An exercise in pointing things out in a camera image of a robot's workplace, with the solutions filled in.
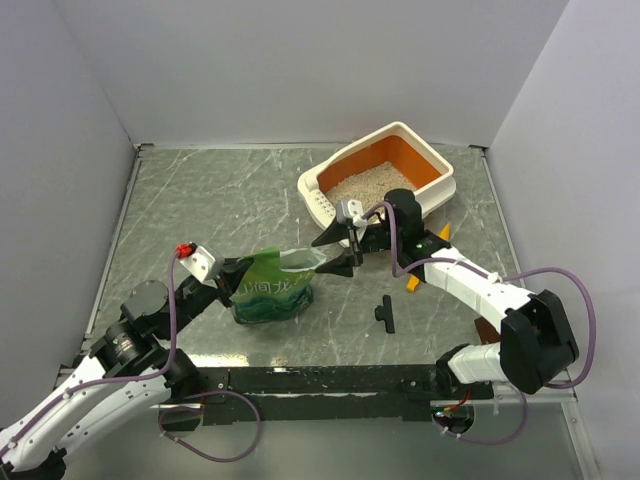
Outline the black bag clip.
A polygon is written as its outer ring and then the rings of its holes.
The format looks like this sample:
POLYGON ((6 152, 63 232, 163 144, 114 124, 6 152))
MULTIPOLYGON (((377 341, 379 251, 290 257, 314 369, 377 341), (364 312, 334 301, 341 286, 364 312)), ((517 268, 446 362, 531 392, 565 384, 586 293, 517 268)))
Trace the black bag clip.
POLYGON ((382 296, 382 302, 374 308, 374 318, 384 324, 387 334, 395 333, 393 305, 390 295, 382 296))

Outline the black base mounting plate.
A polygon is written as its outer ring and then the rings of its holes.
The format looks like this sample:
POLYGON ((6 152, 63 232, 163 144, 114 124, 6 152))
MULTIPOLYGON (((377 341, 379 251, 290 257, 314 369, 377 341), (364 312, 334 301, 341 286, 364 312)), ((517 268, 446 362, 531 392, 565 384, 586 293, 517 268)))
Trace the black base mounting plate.
POLYGON ((429 421, 438 404, 462 400, 491 400, 486 382, 456 385, 436 366, 295 366, 206 367, 199 377, 173 390, 164 408, 203 408, 203 424, 251 422, 254 413, 241 394, 266 421, 305 421, 400 418, 429 421))

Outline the green litter bag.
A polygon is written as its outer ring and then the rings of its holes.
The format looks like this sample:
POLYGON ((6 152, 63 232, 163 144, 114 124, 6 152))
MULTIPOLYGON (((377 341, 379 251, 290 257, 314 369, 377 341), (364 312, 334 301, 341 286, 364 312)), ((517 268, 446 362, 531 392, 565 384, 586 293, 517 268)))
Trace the green litter bag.
POLYGON ((232 296, 231 312, 241 325, 291 320, 314 301, 311 282, 327 260, 316 248, 267 248, 247 256, 251 266, 232 296))

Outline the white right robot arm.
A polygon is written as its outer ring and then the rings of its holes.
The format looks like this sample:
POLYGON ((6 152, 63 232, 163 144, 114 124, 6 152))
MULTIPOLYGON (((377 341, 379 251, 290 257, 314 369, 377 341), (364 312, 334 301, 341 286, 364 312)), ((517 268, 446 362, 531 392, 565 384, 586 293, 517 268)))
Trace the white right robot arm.
POLYGON ((411 274, 447 292, 497 334, 491 343, 456 346, 437 361, 436 384, 448 398, 485 382, 508 382, 534 394, 555 387, 556 376, 579 357, 557 295, 518 287, 467 259, 425 227, 421 207, 407 189, 388 192, 369 211, 356 200, 339 202, 329 226, 312 244, 339 242, 346 244, 342 253, 317 267, 317 273, 350 277, 365 254, 387 251, 394 277, 411 274))

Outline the yellow plastic scoop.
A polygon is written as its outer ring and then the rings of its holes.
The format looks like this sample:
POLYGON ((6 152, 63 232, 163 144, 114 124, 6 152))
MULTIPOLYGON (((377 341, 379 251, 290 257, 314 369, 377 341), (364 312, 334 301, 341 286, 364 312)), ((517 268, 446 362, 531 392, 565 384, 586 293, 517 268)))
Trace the yellow plastic scoop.
MULTIPOLYGON (((440 238, 442 238, 443 240, 449 241, 451 238, 451 223, 447 222, 444 227, 440 230, 440 232, 438 233, 438 236, 440 238)), ((413 293, 417 288, 418 285, 420 283, 420 280, 417 276, 411 274, 407 284, 406 284, 406 290, 408 292, 413 293)))

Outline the white orange litter box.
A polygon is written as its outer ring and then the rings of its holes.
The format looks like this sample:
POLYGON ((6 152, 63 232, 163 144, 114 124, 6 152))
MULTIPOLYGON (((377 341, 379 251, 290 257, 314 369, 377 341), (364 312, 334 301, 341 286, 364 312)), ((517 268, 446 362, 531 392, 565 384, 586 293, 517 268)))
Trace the white orange litter box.
POLYGON ((369 209, 396 188, 413 192, 424 217, 456 192, 453 166, 399 121, 341 148, 297 181, 307 211, 322 228, 334 218, 339 200, 353 198, 369 209))

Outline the brown wooden block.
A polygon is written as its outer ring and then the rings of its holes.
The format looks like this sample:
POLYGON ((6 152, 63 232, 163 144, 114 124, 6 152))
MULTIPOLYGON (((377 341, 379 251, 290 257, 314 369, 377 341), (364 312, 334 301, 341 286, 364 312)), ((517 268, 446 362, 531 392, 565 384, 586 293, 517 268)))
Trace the brown wooden block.
POLYGON ((485 318, 477 318, 474 324, 482 345, 496 344, 501 341, 499 331, 485 318))

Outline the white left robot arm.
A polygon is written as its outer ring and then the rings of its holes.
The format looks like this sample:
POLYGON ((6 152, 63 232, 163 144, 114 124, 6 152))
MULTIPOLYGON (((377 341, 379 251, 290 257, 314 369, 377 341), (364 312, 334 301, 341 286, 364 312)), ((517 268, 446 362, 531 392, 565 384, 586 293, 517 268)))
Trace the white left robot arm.
POLYGON ((147 408, 197 398, 201 374, 177 346, 177 335, 212 303, 231 298, 250 259, 206 259, 188 246, 171 265, 180 284, 147 280, 121 306, 119 319, 75 370, 38 406, 1 432, 4 479, 60 479, 72 457, 147 408))

